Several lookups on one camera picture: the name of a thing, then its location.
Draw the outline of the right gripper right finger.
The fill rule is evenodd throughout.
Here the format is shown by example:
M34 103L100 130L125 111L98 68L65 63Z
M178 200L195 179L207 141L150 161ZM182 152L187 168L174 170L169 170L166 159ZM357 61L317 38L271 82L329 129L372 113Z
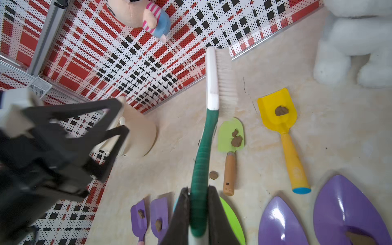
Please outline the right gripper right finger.
M208 186L208 231L210 245L239 245L224 212L218 192Z

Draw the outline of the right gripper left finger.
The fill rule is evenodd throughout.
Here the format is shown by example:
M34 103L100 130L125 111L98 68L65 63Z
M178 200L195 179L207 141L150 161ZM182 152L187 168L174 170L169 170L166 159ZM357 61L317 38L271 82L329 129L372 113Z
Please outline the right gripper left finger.
M190 197L188 187L182 188L169 228L161 245L187 245L190 217Z

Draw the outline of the green white scrub brush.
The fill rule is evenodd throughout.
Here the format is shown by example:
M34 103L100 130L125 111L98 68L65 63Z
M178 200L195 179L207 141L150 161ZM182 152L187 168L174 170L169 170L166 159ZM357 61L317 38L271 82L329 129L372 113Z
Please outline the green white scrub brush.
M206 49L206 120L190 189L188 243L208 242L208 178L212 141L220 117L232 117L238 102L236 75L229 49Z

